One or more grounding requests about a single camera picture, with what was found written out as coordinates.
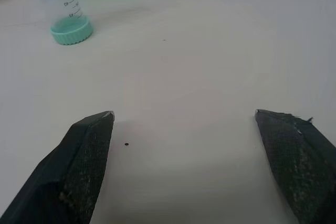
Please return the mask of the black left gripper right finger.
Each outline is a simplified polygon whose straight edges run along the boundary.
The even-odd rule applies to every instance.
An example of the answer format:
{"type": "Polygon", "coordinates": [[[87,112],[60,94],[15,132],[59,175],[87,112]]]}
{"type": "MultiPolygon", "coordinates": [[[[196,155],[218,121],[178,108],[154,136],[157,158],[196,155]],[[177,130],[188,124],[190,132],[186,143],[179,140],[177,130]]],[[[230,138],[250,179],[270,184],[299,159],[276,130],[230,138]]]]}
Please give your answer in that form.
{"type": "Polygon", "coordinates": [[[256,110],[275,181],[299,223],[335,223],[335,146],[292,114],[256,110]]]}

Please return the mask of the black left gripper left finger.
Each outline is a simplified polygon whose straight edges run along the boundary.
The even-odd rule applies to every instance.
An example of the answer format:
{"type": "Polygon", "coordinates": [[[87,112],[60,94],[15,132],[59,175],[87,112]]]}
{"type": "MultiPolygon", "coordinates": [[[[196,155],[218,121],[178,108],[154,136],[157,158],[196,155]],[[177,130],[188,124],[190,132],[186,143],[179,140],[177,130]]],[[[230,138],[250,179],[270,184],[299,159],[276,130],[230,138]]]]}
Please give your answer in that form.
{"type": "Polygon", "coordinates": [[[73,124],[39,162],[1,223],[89,223],[104,178],[114,113],[73,124]]]}

